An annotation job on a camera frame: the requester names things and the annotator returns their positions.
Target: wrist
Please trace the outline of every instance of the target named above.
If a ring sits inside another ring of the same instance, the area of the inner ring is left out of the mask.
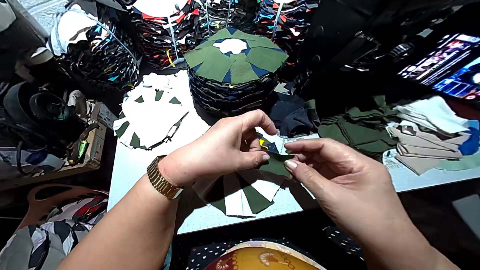
[[[185,173],[185,170],[179,170],[180,166],[169,156],[164,157],[158,162],[158,171],[160,174],[167,180],[170,184],[183,187],[189,182],[188,175]]]

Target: forearm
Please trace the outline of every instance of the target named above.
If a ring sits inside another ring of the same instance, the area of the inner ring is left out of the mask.
[[[173,237],[177,205],[144,175],[58,269],[159,269]]]

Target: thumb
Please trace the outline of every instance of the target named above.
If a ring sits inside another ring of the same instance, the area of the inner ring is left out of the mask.
[[[297,160],[286,160],[285,168],[295,177],[302,182],[315,197],[323,198],[325,189],[328,188],[332,182],[323,177],[314,168],[307,166]]]
[[[257,167],[262,162],[270,159],[270,156],[263,151],[242,152],[239,170],[248,170]]]

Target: olive green fabric stack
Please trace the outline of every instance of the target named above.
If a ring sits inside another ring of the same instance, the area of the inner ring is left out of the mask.
[[[373,110],[353,107],[346,109],[345,114],[321,118],[317,127],[320,137],[332,138],[381,160],[383,152],[395,148],[397,143],[385,130],[389,122],[397,119],[397,111],[386,104],[385,96],[372,98],[377,104]]]

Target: yellow patterned fabric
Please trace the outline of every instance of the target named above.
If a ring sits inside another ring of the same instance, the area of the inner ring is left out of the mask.
[[[311,259],[307,262],[296,257],[299,253],[286,246],[276,245],[274,249],[251,243],[242,246],[245,247],[231,249],[205,270],[326,270]]]

